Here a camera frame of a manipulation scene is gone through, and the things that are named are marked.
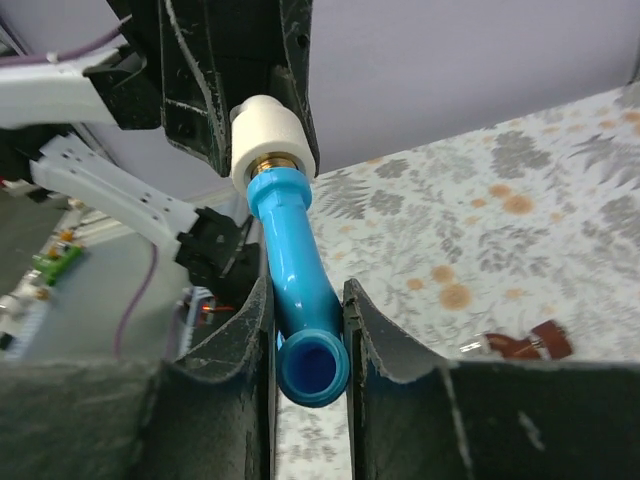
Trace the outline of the blue plastic water faucet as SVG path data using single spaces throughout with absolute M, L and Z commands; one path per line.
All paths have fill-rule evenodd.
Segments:
M 345 390 L 350 360 L 342 340 L 342 310 L 307 215 L 308 179 L 293 168 L 258 174 L 247 190 L 261 222 L 283 341 L 276 355 L 279 387 L 292 402 L 321 408 Z

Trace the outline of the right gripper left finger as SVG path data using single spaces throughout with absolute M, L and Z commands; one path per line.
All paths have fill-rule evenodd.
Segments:
M 174 363 L 1 368 L 5 479 L 271 479 L 277 389 L 270 280 Z

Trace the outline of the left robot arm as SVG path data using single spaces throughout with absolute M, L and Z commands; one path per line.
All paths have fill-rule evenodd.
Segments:
M 309 1 L 113 1 L 115 28 L 69 52 L 1 60 L 1 174 L 73 197 L 153 243 L 226 305 L 261 268 L 244 228 L 163 193 L 86 131 L 162 130 L 245 191 L 262 168 L 314 177 Z

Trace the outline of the green circuit board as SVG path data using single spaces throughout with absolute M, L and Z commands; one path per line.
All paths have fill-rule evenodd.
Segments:
M 41 274 L 41 278 L 47 286 L 54 286 L 57 280 L 83 254 L 83 246 L 59 242 L 46 253 L 34 255 L 32 257 L 32 268 Z

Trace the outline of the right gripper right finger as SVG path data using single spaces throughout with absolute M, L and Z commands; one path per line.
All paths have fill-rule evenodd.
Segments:
M 357 479 L 635 479 L 634 363 L 446 359 L 344 285 Z

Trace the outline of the floral patterned table mat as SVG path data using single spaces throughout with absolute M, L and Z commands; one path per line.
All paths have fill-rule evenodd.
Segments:
M 311 213 L 344 296 L 449 360 L 554 319 L 574 353 L 639 368 L 639 88 L 629 85 L 320 176 Z M 276 475 L 357 479 L 347 395 L 283 400 Z

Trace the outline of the brown plastic water faucet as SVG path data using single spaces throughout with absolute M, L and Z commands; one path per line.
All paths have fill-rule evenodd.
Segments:
M 505 360 L 560 360 L 574 353 L 566 330 L 554 319 L 533 327 L 524 337 L 483 332 L 462 343 L 459 351 L 468 357 L 492 356 Z

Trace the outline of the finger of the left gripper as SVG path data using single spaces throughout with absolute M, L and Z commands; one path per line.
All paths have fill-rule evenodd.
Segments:
M 208 1 L 110 1 L 122 33 L 159 91 L 169 144 L 230 175 L 230 123 L 215 70 Z
M 280 0 L 275 2 L 281 30 L 282 64 L 275 67 L 272 80 L 276 98 L 296 114 L 312 153 L 315 177 L 320 153 L 309 101 L 309 60 L 313 2 Z

